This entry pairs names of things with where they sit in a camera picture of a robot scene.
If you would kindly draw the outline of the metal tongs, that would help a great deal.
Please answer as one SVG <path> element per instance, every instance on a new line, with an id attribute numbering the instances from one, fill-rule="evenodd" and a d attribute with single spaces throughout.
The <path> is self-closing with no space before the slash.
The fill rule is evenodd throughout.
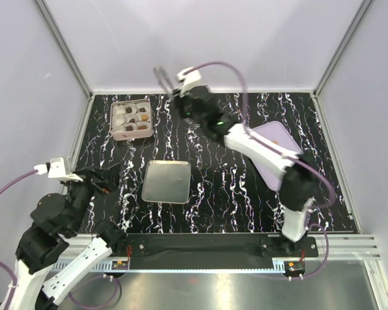
<path id="1" fill-rule="evenodd" d="M 175 87 L 166 70 L 161 66 L 157 66 L 153 69 L 153 73 L 160 88 L 164 91 L 166 95 L 168 95 L 170 98 L 173 98 L 175 95 Z"/>

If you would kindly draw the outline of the silver metal box lid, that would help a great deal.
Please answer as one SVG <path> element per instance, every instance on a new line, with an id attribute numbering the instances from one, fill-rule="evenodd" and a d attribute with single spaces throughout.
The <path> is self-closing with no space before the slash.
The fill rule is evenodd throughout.
<path id="1" fill-rule="evenodd" d="M 141 197 L 150 203 L 185 204 L 190 184 L 190 162 L 151 160 L 146 167 Z"/>

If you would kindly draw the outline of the pink chocolate box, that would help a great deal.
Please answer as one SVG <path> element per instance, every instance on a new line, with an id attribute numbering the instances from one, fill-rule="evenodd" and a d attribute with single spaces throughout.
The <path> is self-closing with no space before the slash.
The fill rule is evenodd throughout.
<path id="1" fill-rule="evenodd" d="M 111 105 L 109 133 L 115 141 L 153 135 L 153 111 L 148 99 L 117 101 Z"/>

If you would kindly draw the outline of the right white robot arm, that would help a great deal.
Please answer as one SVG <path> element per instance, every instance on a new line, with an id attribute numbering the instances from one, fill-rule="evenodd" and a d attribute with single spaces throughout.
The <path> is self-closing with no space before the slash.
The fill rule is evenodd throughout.
<path id="1" fill-rule="evenodd" d="M 205 85 L 186 92 L 176 88 L 172 95 L 182 119 L 193 121 L 208 139 L 240 152 L 257 166 L 270 171 L 281 182 L 279 199 L 285 206 L 281 248 L 289 256 L 302 251 L 307 210 L 313 203 L 317 189 L 315 177 L 303 156 L 257 135 L 254 130 L 225 113 Z"/>

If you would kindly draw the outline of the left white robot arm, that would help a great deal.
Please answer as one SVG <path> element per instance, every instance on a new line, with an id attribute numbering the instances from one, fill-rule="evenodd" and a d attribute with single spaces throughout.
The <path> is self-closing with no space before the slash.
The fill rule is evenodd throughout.
<path id="1" fill-rule="evenodd" d="M 118 190 L 120 165 L 71 170 L 65 158 L 52 158 L 36 165 L 0 189 L 0 195 L 34 174 L 46 174 L 66 186 L 66 194 L 44 195 L 31 212 L 32 225 L 23 233 L 17 249 L 15 269 L 0 261 L 12 281 L 0 309 L 57 309 L 72 288 L 99 262 L 110 255 L 130 255 L 127 235 L 115 223 L 102 220 L 94 226 L 93 238 L 62 271 L 48 278 L 54 264 L 77 236 L 93 198 Z"/>

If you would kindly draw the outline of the lavender plastic tray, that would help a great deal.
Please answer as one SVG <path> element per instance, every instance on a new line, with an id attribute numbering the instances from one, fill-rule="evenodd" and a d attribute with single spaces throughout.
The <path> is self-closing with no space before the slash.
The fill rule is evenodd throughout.
<path id="1" fill-rule="evenodd" d="M 253 131 L 271 142 L 272 140 L 276 140 L 277 145 L 280 147 L 292 150 L 295 153 L 303 153 L 301 147 L 297 144 L 285 126 L 279 121 L 271 121 L 264 125 L 260 125 L 253 128 Z M 252 160 L 252 163 L 269 189 L 278 191 L 281 188 L 281 180 L 273 172 L 269 171 L 262 163 L 258 163 L 255 160 Z"/>

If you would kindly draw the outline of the left orange connector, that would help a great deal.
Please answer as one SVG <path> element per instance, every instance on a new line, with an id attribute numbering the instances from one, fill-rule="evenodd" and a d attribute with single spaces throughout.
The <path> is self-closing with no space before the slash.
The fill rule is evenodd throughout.
<path id="1" fill-rule="evenodd" d="M 112 270 L 128 270 L 129 262 L 125 260 L 114 260 L 112 262 Z"/>

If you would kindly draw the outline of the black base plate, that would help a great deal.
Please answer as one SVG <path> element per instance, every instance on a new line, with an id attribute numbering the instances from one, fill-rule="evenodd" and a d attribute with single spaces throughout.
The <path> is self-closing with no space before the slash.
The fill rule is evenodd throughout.
<path id="1" fill-rule="evenodd" d="M 278 233 L 129 234 L 134 257 L 224 253 L 261 256 L 272 260 L 319 258 L 316 239 L 307 236 L 295 245 Z"/>

